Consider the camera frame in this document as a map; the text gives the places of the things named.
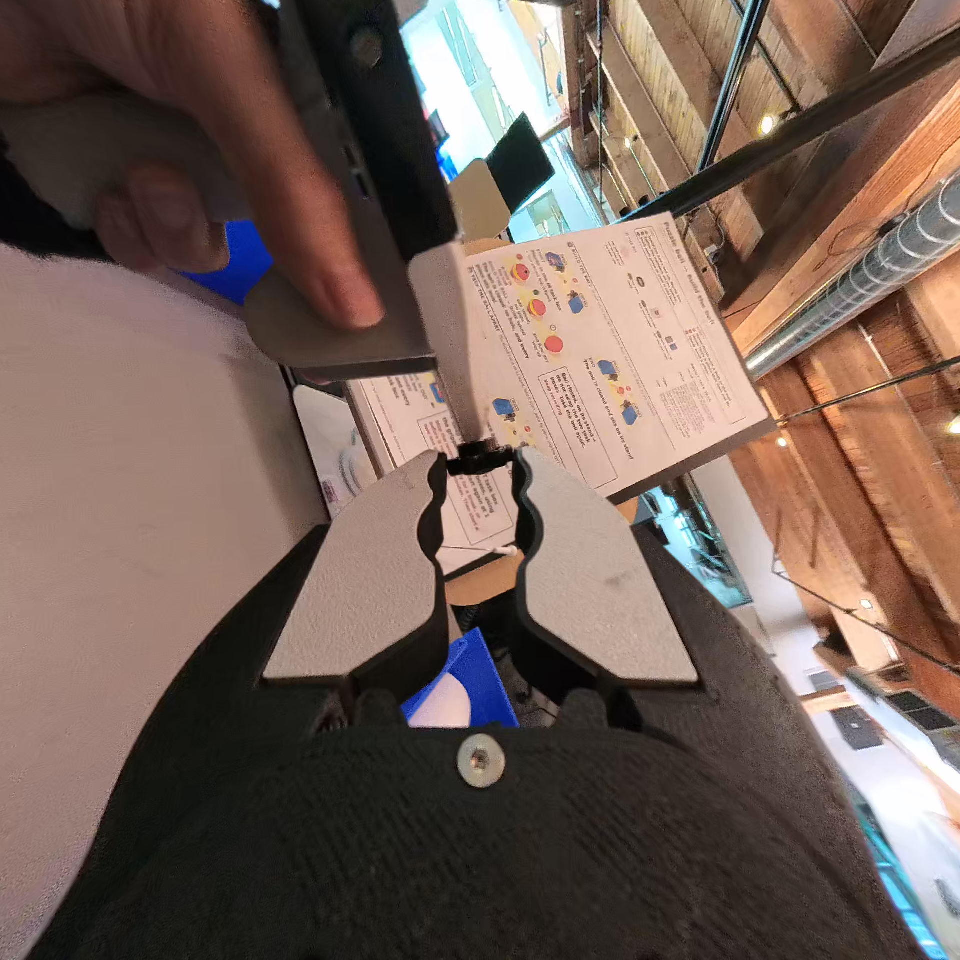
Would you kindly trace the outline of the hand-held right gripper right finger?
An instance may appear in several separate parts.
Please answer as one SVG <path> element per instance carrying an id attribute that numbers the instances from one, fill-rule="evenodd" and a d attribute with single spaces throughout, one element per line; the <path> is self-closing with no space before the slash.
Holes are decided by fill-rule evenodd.
<path id="1" fill-rule="evenodd" d="M 515 453 L 517 617 L 544 691 L 693 689 L 700 681 L 629 521 L 533 447 Z"/>

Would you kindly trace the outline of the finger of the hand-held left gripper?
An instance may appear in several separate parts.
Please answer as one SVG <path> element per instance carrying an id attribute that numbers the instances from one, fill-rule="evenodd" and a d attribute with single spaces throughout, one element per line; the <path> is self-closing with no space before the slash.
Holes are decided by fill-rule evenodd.
<path id="1" fill-rule="evenodd" d="M 401 260 L 368 268 L 386 307 L 362 330 L 336 328 L 316 313 L 278 270 L 269 270 L 246 297 L 246 328 L 271 360 L 326 381 L 415 374 L 435 367 L 423 321 Z"/>
<path id="2" fill-rule="evenodd" d="M 411 284 L 438 377 L 462 441 L 482 440 L 482 330 L 471 314 L 464 245 L 456 238 L 417 254 Z"/>

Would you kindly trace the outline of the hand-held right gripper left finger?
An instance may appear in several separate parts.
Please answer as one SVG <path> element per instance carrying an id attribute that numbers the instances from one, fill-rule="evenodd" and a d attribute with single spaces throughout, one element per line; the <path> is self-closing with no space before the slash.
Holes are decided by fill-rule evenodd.
<path id="1" fill-rule="evenodd" d="M 262 678 L 318 684 L 347 702 L 383 690 L 403 704 L 442 672 L 450 647 L 437 560 L 448 459 L 428 450 L 350 501 L 326 530 Z"/>

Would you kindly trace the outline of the black knob thumb screw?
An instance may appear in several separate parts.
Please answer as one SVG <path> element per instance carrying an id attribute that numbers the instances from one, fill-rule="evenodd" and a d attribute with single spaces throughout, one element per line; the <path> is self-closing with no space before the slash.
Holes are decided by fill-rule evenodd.
<path id="1" fill-rule="evenodd" d="M 494 472 L 514 461 L 515 450 L 495 437 L 459 444 L 457 456 L 447 459 L 450 476 L 476 476 Z"/>

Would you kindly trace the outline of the blue plastic bin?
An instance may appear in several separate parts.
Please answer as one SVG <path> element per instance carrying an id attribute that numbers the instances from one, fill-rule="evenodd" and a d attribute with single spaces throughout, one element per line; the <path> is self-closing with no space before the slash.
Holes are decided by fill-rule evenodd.
<path id="1" fill-rule="evenodd" d="M 473 629 L 454 640 L 437 678 L 402 703 L 411 728 L 520 726 L 484 636 Z"/>
<path id="2" fill-rule="evenodd" d="M 244 306 L 247 296 L 274 264 L 253 221 L 233 221 L 225 225 L 229 261 L 222 270 L 181 271 L 180 276 L 221 296 L 235 306 Z"/>

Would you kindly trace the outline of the person's left hand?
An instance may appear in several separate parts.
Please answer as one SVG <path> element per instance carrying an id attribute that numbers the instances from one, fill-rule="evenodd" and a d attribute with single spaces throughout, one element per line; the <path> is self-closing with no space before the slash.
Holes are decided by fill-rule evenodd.
<path id="1" fill-rule="evenodd" d="M 2 2 L 2 102 L 117 85 L 189 114 L 242 186 L 279 270 L 342 330 L 385 315 L 335 179 L 249 2 Z"/>

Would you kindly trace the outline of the white tablet stand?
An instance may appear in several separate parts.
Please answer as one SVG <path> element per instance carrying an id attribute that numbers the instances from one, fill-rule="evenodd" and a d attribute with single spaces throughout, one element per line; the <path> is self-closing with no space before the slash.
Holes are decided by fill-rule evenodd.
<path id="1" fill-rule="evenodd" d="M 338 464 L 342 446 L 352 429 L 358 430 L 354 413 L 345 399 L 311 386 L 295 386 L 292 396 L 322 499 L 334 520 L 357 498 L 346 490 Z"/>

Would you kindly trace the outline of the white round pad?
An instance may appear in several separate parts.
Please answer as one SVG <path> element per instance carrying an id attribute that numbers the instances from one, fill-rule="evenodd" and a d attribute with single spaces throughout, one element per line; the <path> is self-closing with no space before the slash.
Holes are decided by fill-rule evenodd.
<path id="1" fill-rule="evenodd" d="M 377 470 L 356 428 L 338 454 L 338 465 L 343 486 L 354 498 L 378 483 Z"/>

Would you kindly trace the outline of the cardboard panel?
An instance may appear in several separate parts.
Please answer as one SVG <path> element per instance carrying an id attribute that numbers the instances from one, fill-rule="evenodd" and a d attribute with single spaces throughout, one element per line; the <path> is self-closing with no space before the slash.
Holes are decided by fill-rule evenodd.
<path id="1" fill-rule="evenodd" d="M 493 240 L 508 229 L 512 214 L 485 159 L 470 162 L 448 194 L 463 241 Z"/>

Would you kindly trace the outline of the black monitor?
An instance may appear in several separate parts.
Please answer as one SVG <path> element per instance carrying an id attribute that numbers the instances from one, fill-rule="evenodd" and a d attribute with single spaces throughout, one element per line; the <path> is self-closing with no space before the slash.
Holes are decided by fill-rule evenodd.
<path id="1" fill-rule="evenodd" d="M 516 214 L 554 176 L 554 168 L 528 115 L 520 114 L 486 157 L 486 167 Z"/>

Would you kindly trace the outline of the black metal ceiling rail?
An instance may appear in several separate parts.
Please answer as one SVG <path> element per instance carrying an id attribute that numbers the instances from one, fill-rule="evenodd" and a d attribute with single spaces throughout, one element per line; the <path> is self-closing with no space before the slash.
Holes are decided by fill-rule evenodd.
<path id="1" fill-rule="evenodd" d="M 749 1 L 743 9 L 714 114 L 706 130 L 697 173 L 706 171 L 716 160 L 770 3 L 770 1 Z"/>
<path id="2" fill-rule="evenodd" d="M 650 200 L 618 224 L 669 213 L 681 217 L 704 207 L 717 197 L 811 142 L 830 134 L 912 85 L 950 65 L 959 56 L 959 27 L 881 69 L 858 78 L 849 88 L 834 93 L 808 110 L 783 122 L 764 138 L 752 141 L 704 171 Z"/>

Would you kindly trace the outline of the silver insulated duct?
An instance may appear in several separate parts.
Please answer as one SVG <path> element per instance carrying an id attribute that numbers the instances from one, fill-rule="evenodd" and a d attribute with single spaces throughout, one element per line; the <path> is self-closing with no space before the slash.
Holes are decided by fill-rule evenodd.
<path id="1" fill-rule="evenodd" d="M 959 173 L 942 178 L 898 215 L 845 269 L 778 318 L 746 355 L 758 381 L 900 291 L 958 250 Z"/>

